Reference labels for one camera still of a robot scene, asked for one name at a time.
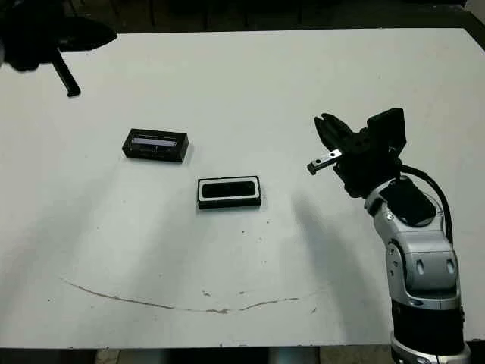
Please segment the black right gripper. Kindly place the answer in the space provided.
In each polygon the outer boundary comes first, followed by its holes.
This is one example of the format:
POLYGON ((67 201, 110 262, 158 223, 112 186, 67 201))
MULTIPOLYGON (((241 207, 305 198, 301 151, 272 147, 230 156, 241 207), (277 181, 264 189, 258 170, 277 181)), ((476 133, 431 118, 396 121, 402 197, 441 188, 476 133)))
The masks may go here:
POLYGON ((386 137, 367 128, 355 133, 328 113, 316 116, 314 125, 329 152, 307 164, 310 174, 332 165, 353 198, 365 198, 382 183, 399 176, 402 146, 394 146, 386 137))

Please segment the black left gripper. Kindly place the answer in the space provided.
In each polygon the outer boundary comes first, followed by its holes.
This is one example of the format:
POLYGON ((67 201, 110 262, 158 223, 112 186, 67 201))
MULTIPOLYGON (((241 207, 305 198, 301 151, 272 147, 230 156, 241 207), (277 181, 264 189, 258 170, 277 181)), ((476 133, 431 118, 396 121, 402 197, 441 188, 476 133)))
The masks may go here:
MULTIPOLYGON (((18 72, 31 72, 41 64, 52 64, 69 97, 80 95, 80 87, 59 49, 61 25, 66 20, 62 1, 3 1, 1 44, 3 61, 18 72)), ((75 37, 66 42, 67 52, 87 52, 116 40, 108 25, 85 17, 69 17, 67 28, 75 37)))

